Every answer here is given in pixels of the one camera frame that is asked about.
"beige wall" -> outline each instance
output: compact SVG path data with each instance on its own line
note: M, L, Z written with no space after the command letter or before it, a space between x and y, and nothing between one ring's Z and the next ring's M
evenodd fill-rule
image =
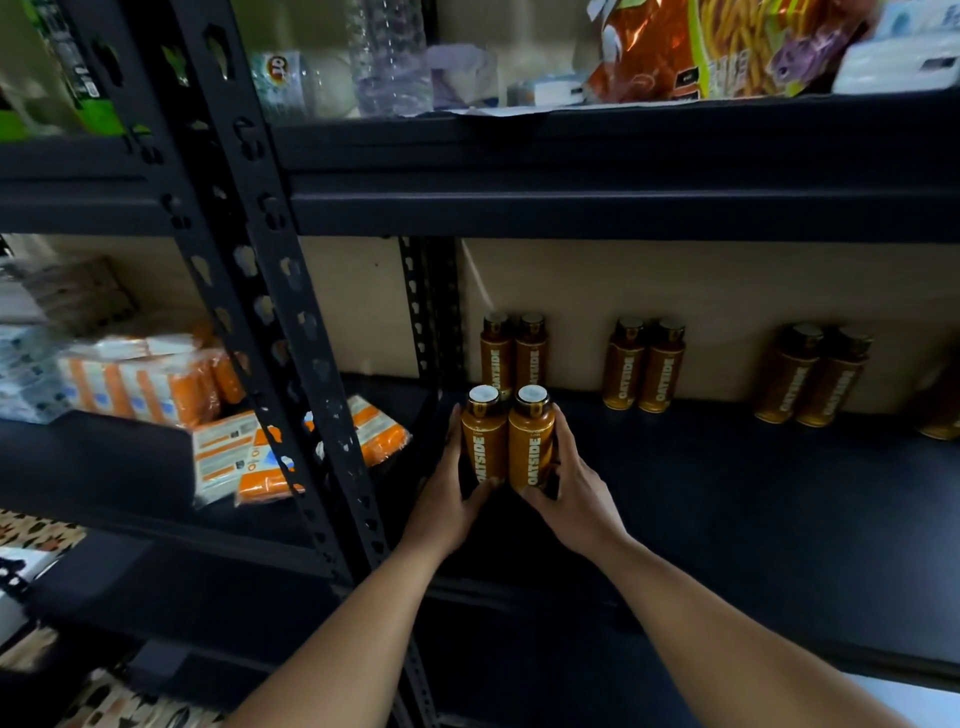
M109 255L148 309L203 309L168 238L50 236L60 252ZM416 376L395 239L302 239L338 365ZM960 341L960 247L793 243L469 240L463 259L469 373L488 304L539 310L551 333L548 384L592 390L616 317L673 313L688 323L678 395L747 396L754 367L782 323L851 322L876 336L850 409L896 411L916 378Z

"patterned floor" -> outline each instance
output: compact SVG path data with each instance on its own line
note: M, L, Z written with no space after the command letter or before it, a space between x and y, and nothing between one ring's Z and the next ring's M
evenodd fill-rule
M64 552L83 540L75 523L0 509L0 546ZM0 654L3 669L29 669L56 633L40 627ZM225 716L165 697L134 692L105 671L92 673L57 728L212 728Z

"shelf upright post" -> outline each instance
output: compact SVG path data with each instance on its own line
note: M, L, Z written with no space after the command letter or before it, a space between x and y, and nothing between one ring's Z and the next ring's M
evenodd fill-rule
M303 258L287 188L280 176L274 143L264 120L250 67L229 0L169 0L178 26L178 41L209 110L235 187L235 204L249 233L257 269L265 280L271 307L285 335L299 381L289 394L308 404L323 450L312 449L311 466L326 465L337 488L327 491L331 513L349 514L352 523L335 519L348 550L353 581L383 563L390 549L363 453L353 427L343 382L337 370ZM411 640L401 693L412 696L420 723L438 726L417 647ZM395 720L412 725L396 703Z
M203 96L181 67L177 40L170 36L176 25L164 22L161 2L144 4L149 8L139 17L128 16L120 0L63 5L105 81L131 152L142 160L280 467L289 483L303 486L291 490L309 523L320 573L350 586L348 559L321 497L325 467L312 457L320 441L302 424L309 405Z

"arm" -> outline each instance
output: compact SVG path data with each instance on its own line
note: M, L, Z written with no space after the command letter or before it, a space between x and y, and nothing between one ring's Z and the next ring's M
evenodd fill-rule
M496 485L460 495L460 408L444 456L423 488L396 550L225 728L381 728L386 725L420 601L434 571L467 537ZM309 609L309 604L294 605Z
M907 728L910 723L632 539L557 412L560 494L524 498L623 594L707 728Z

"forearm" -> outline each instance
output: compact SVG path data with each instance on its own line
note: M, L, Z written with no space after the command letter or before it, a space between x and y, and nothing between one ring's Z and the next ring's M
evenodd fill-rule
M395 551L230 717L228 728L382 728L436 568L429 554Z
M597 563L707 728L909 725L637 542L612 543Z

